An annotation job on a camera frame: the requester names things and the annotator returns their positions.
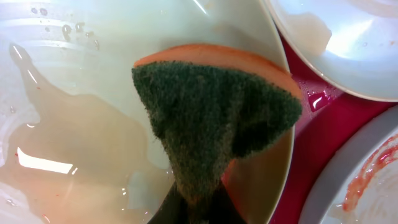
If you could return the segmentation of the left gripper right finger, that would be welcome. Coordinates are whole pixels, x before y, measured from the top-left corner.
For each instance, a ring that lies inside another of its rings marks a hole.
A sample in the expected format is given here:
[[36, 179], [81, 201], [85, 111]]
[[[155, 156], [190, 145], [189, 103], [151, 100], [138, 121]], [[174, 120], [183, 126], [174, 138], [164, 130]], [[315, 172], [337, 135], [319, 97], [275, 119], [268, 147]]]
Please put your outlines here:
[[210, 198], [210, 205], [205, 213], [204, 221], [208, 224], [246, 224], [222, 182]]

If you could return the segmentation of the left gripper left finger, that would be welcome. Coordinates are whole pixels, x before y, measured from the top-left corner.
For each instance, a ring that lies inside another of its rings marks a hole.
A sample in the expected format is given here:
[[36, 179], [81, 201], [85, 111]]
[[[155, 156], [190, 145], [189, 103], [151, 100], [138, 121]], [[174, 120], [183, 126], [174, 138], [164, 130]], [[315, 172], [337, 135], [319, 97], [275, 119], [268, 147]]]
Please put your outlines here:
[[187, 224], [187, 203], [173, 183], [161, 206], [147, 224]]

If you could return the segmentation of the green and orange sponge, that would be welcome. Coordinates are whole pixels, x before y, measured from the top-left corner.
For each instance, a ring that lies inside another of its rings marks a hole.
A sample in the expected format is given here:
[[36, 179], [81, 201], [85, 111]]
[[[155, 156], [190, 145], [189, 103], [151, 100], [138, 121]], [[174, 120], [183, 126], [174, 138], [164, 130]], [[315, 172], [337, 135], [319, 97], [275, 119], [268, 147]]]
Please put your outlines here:
[[148, 55], [134, 63], [132, 79], [190, 205], [212, 196], [231, 160], [265, 150], [302, 112], [288, 71], [221, 45]]

